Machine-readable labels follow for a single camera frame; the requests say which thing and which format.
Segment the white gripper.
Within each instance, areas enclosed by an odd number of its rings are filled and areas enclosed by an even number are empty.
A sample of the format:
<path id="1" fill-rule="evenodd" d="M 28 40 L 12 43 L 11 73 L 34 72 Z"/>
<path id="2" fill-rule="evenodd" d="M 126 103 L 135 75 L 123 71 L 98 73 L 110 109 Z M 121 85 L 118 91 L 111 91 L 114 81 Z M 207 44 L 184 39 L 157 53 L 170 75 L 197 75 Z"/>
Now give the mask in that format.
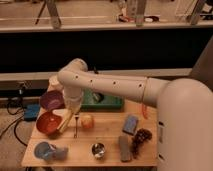
<path id="1" fill-rule="evenodd" d="M 71 101 L 71 100 L 65 101 L 66 109 L 71 115 L 75 115 L 80 111 L 81 104 L 82 104 L 81 101 Z"/>

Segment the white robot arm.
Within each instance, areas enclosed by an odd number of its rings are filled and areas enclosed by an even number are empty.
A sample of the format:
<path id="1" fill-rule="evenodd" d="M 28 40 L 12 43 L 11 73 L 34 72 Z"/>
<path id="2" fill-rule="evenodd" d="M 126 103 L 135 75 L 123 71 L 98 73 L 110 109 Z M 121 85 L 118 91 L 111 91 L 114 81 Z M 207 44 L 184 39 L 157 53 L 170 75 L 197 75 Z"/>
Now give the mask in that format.
<path id="1" fill-rule="evenodd" d="M 93 74 L 79 58 L 57 78 L 69 108 L 85 88 L 155 107 L 158 171 L 213 171 L 213 91 L 202 82 Z"/>

